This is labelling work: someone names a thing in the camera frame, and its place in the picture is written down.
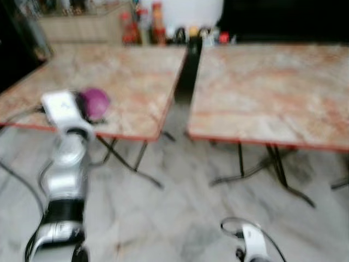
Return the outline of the purple bowl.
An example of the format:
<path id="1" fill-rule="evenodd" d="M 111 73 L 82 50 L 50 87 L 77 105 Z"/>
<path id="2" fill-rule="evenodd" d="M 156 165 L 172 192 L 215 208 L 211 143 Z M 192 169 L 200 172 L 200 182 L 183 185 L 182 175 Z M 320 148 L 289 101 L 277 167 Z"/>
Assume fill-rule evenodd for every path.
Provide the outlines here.
<path id="1" fill-rule="evenodd" d="M 97 121 L 107 115 L 111 100 L 104 90 L 90 88 L 77 92 L 77 103 L 85 119 Z"/>

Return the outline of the marble folding table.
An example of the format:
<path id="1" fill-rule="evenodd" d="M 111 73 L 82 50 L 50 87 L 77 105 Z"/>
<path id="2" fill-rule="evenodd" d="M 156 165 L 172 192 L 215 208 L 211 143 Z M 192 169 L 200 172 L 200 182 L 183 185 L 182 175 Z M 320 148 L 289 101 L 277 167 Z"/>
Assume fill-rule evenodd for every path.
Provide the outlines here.
<path id="1" fill-rule="evenodd" d="M 38 68 L 7 90 L 0 92 L 0 129 L 18 127 L 55 132 L 43 116 L 27 113 L 50 91 L 81 91 L 97 88 L 105 91 L 111 105 L 95 134 L 107 154 L 119 160 L 133 175 L 152 183 L 161 182 L 130 165 L 116 151 L 115 143 L 141 142 L 138 157 L 156 142 L 164 130 L 174 91 L 184 67 L 182 47 L 73 46 L 64 47 Z"/>
<path id="2" fill-rule="evenodd" d="M 243 44 L 202 51 L 187 134 L 197 140 L 264 145 L 290 194 L 282 147 L 349 149 L 349 47 Z"/>

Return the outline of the wooden box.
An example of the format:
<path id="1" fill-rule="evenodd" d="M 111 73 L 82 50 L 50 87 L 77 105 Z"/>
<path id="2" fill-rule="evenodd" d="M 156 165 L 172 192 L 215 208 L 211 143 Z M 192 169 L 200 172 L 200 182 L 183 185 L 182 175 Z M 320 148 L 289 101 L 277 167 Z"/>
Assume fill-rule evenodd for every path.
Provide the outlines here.
<path id="1" fill-rule="evenodd" d="M 38 19 L 38 24 L 52 44 L 122 43 L 119 16 L 115 14 L 42 17 Z"/>

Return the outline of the orange capped sauce bottle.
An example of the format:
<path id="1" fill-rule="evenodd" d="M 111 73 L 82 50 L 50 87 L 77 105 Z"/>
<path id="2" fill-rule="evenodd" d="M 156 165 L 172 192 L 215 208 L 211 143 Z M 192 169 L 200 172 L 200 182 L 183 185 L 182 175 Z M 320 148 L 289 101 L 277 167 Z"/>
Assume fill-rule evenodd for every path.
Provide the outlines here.
<path id="1" fill-rule="evenodd" d="M 162 11 L 162 3 L 152 3 L 152 31 L 154 41 L 159 46 L 166 45 L 166 28 L 164 26 L 164 18 Z"/>

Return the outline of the large white container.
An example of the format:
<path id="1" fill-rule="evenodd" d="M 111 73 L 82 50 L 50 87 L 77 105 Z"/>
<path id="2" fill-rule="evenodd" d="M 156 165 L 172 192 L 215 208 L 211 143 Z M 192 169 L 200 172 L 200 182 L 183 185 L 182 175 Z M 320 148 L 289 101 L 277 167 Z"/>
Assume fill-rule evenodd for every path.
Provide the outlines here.
<path id="1" fill-rule="evenodd" d="M 214 27 L 224 12 L 224 0 L 160 0 L 166 28 Z"/>

